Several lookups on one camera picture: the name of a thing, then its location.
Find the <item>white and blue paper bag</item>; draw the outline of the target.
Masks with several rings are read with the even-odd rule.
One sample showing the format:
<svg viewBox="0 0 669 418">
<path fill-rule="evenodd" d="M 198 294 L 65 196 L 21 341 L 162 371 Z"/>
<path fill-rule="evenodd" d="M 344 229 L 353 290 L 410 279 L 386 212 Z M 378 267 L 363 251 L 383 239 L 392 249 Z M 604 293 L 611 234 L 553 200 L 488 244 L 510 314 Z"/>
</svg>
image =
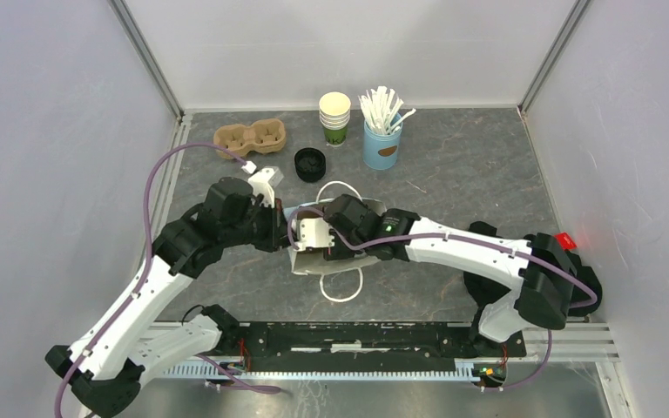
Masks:
<svg viewBox="0 0 669 418">
<path fill-rule="evenodd" d="M 307 202 L 300 204 L 295 207 L 289 207 L 284 210 L 284 214 L 287 220 L 287 225 L 290 228 L 288 237 L 290 239 L 291 246 L 287 249 L 291 264 L 291 273 L 299 276 L 304 275 L 313 275 L 319 278 L 319 288 L 322 296 L 325 299 L 335 302 L 335 303 L 345 303 L 348 302 L 359 295 L 363 287 L 364 276 L 362 269 L 366 266 L 372 266 L 378 262 L 378 259 L 372 256 L 367 256 L 363 254 L 359 258 L 352 260 L 336 260 L 336 261 L 325 261 L 323 259 L 323 251 L 325 249 L 315 249 L 309 251 L 296 251 L 295 238 L 294 238 L 294 221 L 296 219 L 305 219 L 305 218 L 321 218 L 321 213 L 325 206 L 331 202 L 330 199 L 324 199 L 322 194 L 324 191 L 332 185 L 341 185 L 351 191 L 362 203 L 364 203 L 369 209 L 375 211 L 375 213 L 382 215 L 386 211 L 386 206 L 377 199 L 363 198 L 361 194 L 351 185 L 339 181 L 333 180 L 327 182 L 321 187 L 318 191 L 316 198 L 313 202 Z M 350 271 L 358 272 L 358 287 L 355 292 L 345 298 L 333 298 L 329 296 L 324 288 L 324 277 L 327 275 L 346 273 Z"/>
</svg>

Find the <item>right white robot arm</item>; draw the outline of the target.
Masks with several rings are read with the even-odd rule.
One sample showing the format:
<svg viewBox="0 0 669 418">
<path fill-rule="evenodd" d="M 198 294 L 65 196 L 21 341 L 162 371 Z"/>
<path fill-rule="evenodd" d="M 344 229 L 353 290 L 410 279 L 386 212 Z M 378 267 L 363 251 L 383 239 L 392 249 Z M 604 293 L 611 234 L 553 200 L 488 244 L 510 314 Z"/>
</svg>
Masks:
<svg viewBox="0 0 669 418">
<path fill-rule="evenodd" d="M 295 274 L 361 272 L 396 260 L 463 272 L 478 305 L 468 342 L 480 355 L 528 327 L 562 330 L 602 300 L 593 270 L 552 235 L 506 239 L 480 222 L 464 231 L 350 194 L 288 208 L 284 216 Z"/>
</svg>

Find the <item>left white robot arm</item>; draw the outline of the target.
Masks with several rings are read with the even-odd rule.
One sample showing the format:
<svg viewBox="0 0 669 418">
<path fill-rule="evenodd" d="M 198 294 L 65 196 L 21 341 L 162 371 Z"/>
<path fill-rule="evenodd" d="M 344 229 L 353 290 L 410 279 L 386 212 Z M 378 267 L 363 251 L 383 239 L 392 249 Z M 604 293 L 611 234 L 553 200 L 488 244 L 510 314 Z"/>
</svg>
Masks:
<svg viewBox="0 0 669 418">
<path fill-rule="evenodd" d="M 275 166 L 242 159 L 244 179 L 223 178 L 206 198 L 158 235 L 148 233 L 145 258 L 127 288 L 80 339 L 52 347 L 45 359 L 92 417 L 124 411 L 141 388 L 185 359 L 240 346 L 239 322 L 224 308 L 204 307 L 185 325 L 150 341 L 143 333 L 165 307 L 231 247 L 275 253 L 288 246 L 288 226 L 274 189 Z"/>
</svg>

